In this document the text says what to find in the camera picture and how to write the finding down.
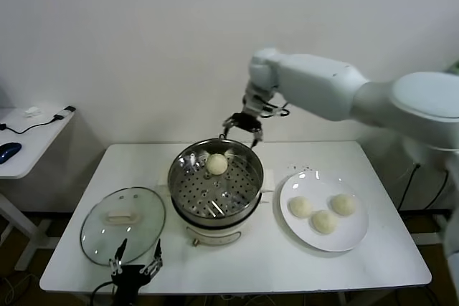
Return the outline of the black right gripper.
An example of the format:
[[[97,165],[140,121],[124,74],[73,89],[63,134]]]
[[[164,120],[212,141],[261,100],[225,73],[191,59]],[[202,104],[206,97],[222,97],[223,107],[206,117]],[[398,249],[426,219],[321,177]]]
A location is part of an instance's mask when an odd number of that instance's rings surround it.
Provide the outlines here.
[[[233,113],[231,117],[223,122],[222,137],[227,137],[233,127],[241,130],[252,130],[253,139],[251,147],[254,148],[263,140],[261,122],[254,116],[247,113]]]

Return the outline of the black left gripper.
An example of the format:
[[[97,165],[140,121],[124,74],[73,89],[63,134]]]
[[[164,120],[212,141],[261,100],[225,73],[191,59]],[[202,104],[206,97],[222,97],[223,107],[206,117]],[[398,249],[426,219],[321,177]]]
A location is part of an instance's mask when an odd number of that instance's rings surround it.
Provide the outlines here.
[[[133,305],[137,300],[140,288],[151,281],[150,274],[157,274],[163,266],[161,240],[159,239],[152,261],[144,268],[139,264],[122,267],[127,242],[128,239],[125,238],[116,249],[114,257],[109,259],[112,282],[116,286],[112,303],[114,306]]]

